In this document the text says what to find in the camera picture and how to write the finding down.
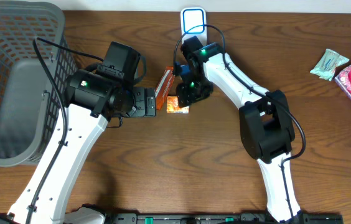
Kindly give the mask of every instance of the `green led light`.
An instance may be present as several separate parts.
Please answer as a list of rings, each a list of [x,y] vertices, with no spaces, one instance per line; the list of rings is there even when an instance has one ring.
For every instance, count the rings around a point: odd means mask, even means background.
[[[81,85],[81,86],[88,86],[88,82],[82,81],[82,83],[81,83],[80,85]]]
[[[145,224],[153,224],[153,218],[146,217]]]

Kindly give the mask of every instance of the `wooden table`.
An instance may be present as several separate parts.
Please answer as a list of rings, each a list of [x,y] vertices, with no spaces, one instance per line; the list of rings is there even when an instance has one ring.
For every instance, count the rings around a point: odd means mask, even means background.
[[[68,11],[65,17],[73,49],[103,57],[118,41],[145,55],[142,86],[155,87],[172,64],[179,13]],[[351,223],[351,101],[334,82],[309,73],[326,48],[351,59],[351,15],[208,13],[207,21],[224,31],[227,52],[241,70],[285,92],[302,124],[307,150],[292,162],[301,208],[341,213]],[[210,42],[220,41],[214,30],[208,33]],[[82,67],[93,62],[75,58]],[[292,146],[297,153],[298,133]],[[0,212],[16,201],[34,169],[0,168]],[[127,119],[122,128],[105,131],[67,210],[95,203],[141,213],[239,213],[264,210],[266,200],[257,162],[240,141],[238,110],[216,87],[190,114],[161,110],[156,118]]]

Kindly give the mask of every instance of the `white wall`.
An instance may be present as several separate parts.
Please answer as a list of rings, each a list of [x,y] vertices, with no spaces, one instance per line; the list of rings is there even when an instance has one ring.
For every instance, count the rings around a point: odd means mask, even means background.
[[[201,6],[208,12],[351,13],[351,0],[45,0],[62,10],[180,11]]]

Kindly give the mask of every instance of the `laundry basket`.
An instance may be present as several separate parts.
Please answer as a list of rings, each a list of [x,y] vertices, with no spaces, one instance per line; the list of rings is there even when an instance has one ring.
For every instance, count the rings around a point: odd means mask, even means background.
[[[64,25],[53,4],[0,1],[0,166],[39,162],[51,138],[59,103],[32,41],[41,37],[67,47]],[[63,92],[77,69],[72,55],[43,42],[38,46]]]

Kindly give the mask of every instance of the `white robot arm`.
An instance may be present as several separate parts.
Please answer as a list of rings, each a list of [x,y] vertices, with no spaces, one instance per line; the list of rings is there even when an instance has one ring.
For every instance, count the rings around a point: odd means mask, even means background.
[[[203,47],[197,38],[191,37],[184,40],[181,51],[189,63],[188,68],[181,68],[180,75],[184,83],[177,87],[177,96],[181,106],[187,106],[208,97],[209,93],[205,90],[212,90],[212,87],[206,87],[211,83],[218,86],[240,110],[241,140],[249,155],[256,159],[260,166],[267,191],[269,213],[278,222],[296,216],[300,211],[300,206],[294,196],[290,161],[284,163],[290,206],[286,200],[287,195],[281,170],[281,161],[291,156],[290,142],[294,140],[291,120],[282,116],[282,111],[277,113],[271,111],[276,109],[274,105],[252,93],[230,73],[225,67],[222,48],[218,44]],[[228,67],[240,80],[262,95],[271,94],[235,66],[228,54],[225,54],[225,60]],[[275,95],[281,97],[287,105],[286,98],[280,91]],[[266,112],[276,114],[275,121],[269,125],[263,124],[260,118]]]
[[[225,59],[229,63],[230,68],[242,80],[244,80],[245,83],[253,86],[256,91],[264,95],[268,92],[267,89],[257,85],[237,66],[235,66],[228,54],[225,54]],[[260,96],[250,92],[233,75],[231,75],[231,73],[225,68],[221,53],[210,57],[208,61],[204,63],[204,74],[207,80],[216,84],[216,86],[218,86],[227,95],[227,97],[232,100],[238,109],[244,106],[248,101],[256,102],[261,99]],[[270,164],[266,164],[261,159],[257,159],[267,191],[267,209],[278,222],[292,218],[290,215],[288,202],[286,201],[286,192],[280,168],[281,161],[290,156],[290,153],[283,153],[273,158]],[[285,162],[284,167],[290,203],[292,206],[293,216],[295,216],[297,215],[297,212],[300,211],[300,206],[298,205],[296,197],[294,196],[290,172],[290,161]]]
[[[54,133],[45,149],[45,152],[37,166],[34,175],[27,184],[27,187],[13,204],[8,215],[13,215],[16,223],[25,223],[28,213],[28,206],[32,201],[37,186],[47,169],[53,154],[58,148],[62,136],[63,121],[59,111],[58,121]],[[43,185],[39,199],[36,203],[36,210],[33,213],[30,223],[103,223],[105,217],[100,213],[91,213],[84,217],[84,222],[75,222],[71,217],[65,216],[70,192],[82,169],[84,162],[95,141],[106,129],[108,121],[102,115],[94,118],[90,116],[91,110],[71,104],[66,108],[68,115],[67,145],[62,148],[60,154],[51,168],[49,176]]]

